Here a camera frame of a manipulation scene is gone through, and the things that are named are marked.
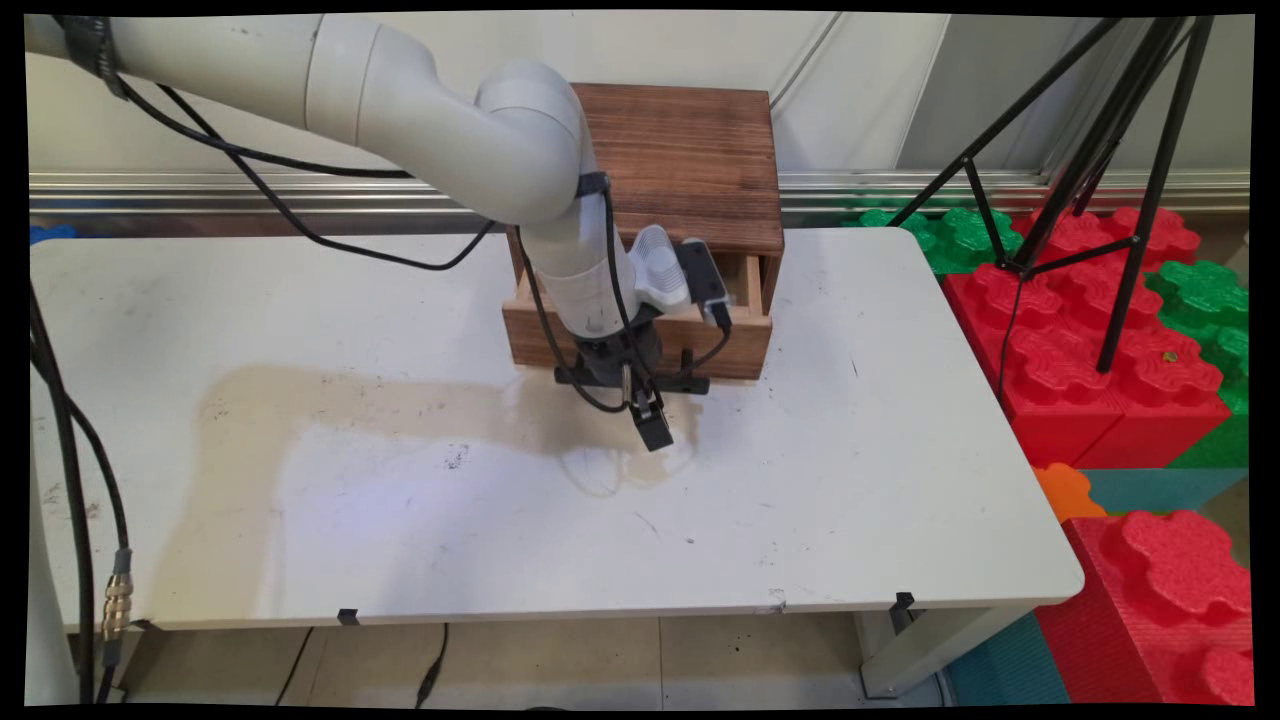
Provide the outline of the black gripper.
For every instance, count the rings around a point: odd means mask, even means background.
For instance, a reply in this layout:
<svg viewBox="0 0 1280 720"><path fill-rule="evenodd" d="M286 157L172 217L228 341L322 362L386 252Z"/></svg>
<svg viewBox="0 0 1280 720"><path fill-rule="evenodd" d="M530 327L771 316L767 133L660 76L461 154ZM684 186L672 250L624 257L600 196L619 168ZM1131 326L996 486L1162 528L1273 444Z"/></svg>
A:
<svg viewBox="0 0 1280 720"><path fill-rule="evenodd" d="M630 366L632 382L650 375L659 366L662 343L657 328L632 328L600 337L576 338L576 379L581 386L620 388L623 365ZM673 443L660 395L654 391L634 391L630 401L634 425L649 452L668 448Z"/></svg>

